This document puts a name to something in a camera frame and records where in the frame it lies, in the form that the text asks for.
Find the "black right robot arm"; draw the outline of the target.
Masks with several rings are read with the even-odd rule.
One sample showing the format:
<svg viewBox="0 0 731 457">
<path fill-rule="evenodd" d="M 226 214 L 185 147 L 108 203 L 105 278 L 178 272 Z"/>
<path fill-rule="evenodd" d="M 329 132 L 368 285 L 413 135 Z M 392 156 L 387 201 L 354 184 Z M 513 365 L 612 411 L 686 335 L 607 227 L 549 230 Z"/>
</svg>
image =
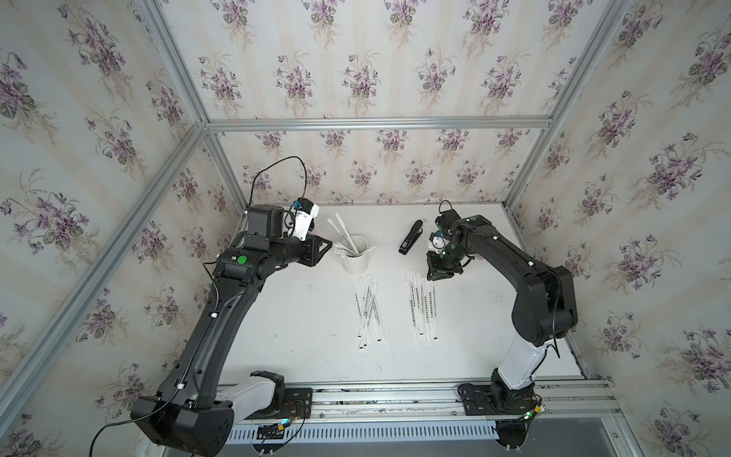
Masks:
<svg viewBox="0 0 731 457">
<path fill-rule="evenodd" d="M 508 241 L 482 215 L 460 217 L 455 209 L 435 219 L 435 236 L 444 240 L 439 251 L 426 255 L 431 282 L 462 274 L 476 257 L 489 262 L 516 292 L 510 314 L 517 333 L 504 362 L 494 369 L 487 399 L 493 409 L 506 413 L 534 393 L 533 375 L 550 350 L 559 353 L 558 341 L 578 323 L 572 273 L 551 267 Z"/>
</svg>

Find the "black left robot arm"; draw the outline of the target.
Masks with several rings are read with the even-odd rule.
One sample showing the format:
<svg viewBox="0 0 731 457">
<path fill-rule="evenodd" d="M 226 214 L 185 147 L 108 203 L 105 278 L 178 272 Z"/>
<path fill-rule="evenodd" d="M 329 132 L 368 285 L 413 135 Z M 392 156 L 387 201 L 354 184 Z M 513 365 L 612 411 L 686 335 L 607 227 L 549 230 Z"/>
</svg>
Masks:
<svg viewBox="0 0 731 457">
<path fill-rule="evenodd" d="M 283 376 L 255 371 L 219 390 L 224 365 L 240 326 L 267 279 L 297 263 L 312 268 L 331 241 L 312 234 L 319 208 L 301 197 L 289 209 L 254 205 L 247 226 L 217 257 L 211 291 L 178 362 L 156 394 L 141 396 L 131 421 L 158 446 L 215 456 L 233 426 L 251 416 L 293 417 Z"/>
</svg>

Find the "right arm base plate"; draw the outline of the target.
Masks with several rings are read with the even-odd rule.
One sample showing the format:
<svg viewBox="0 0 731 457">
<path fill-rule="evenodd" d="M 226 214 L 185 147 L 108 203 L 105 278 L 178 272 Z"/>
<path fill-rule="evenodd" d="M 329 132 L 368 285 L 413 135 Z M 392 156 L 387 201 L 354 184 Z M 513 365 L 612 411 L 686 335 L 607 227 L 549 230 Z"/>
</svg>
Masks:
<svg viewBox="0 0 731 457">
<path fill-rule="evenodd" d="M 489 385 L 462 384 L 458 396 L 467 416 L 521 416 L 531 417 L 540 411 L 543 400 L 530 385 L 521 390 L 510 390 L 501 382 Z"/>
</svg>

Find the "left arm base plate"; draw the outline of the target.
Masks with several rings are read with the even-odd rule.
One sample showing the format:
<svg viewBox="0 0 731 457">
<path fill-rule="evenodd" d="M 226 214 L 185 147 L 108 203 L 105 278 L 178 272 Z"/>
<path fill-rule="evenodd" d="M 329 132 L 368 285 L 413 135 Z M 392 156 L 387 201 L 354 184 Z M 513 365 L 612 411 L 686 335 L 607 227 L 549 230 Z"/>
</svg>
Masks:
<svg viewBox="0 0 731 457">
<path fill-rule="evenodd" d="M 286 388 L 283 400 L 262 411 L 246 416 L 246 420 L 308 419 L 312 410 L 312 388 Z"/>
</svg>

